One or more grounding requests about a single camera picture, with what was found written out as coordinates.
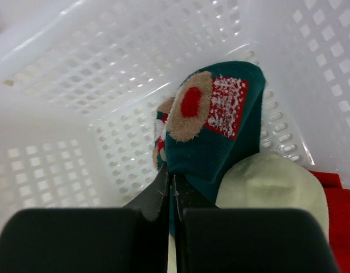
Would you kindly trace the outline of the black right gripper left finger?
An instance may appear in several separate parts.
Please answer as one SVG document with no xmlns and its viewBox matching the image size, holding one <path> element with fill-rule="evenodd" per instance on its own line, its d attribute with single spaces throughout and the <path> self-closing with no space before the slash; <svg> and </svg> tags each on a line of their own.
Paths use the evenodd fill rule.
<svg viewBox="0 0 350 273">
<path fill-rule="evenodd" d="M 0 234 L 0 272 L 166 272 L 166 166 L 121 208 L 25 209 Z"/>
</svg>

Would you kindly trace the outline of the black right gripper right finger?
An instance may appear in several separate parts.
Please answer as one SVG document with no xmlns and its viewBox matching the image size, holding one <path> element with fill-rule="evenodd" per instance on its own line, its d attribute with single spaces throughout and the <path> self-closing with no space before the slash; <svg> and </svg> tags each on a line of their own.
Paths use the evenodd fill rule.
<svg viewBox="0 0 350 273">
<path fill-rule="evenodd" d="M 316 219 L 301 209 L 220 209 L 172 178 L 178 272 L 338 272 Z"/>
</svg>

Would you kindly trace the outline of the cream sock right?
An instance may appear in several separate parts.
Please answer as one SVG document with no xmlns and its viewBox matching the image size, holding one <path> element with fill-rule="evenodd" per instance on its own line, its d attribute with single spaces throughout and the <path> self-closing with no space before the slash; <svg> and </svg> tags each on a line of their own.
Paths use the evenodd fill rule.
<svg viewBox="0 0 350 273">
<path fill-rule="evenodd" d="M 329 236 L 329 212 L 321 182 L 308 170 L 277 154 L 255 154 L 224 175 L 219 208 L 294 208 L 312 214 Z"/>
</svg>

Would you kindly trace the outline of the red sock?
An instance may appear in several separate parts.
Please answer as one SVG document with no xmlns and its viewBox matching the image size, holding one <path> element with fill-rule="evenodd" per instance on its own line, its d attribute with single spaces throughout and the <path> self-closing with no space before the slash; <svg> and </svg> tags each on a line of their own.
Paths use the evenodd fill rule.
<svg viewBox="0 0 350 273">
<path fill-rule="evenodd" d="M 350 190 L 343 188 L 336 173 L 311 173 L 326 194 L 329 212 L 330 247 L 341 272 L 350 272 Z"/>
</svg>

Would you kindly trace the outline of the white plastic basket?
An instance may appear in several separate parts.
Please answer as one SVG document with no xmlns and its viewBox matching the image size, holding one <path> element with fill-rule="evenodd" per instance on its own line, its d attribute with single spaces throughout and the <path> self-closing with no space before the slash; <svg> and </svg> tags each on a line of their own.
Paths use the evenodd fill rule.
<svg viewBox="0 0 350 273">
<path fill-rule="evenodd" d="M 193 71 L 261 67 L 261 148 L 350 188 L 350 1 L 0 1 L 0 221 L 120 206 L 155 176 L 156 107 Z"/>
</svg>

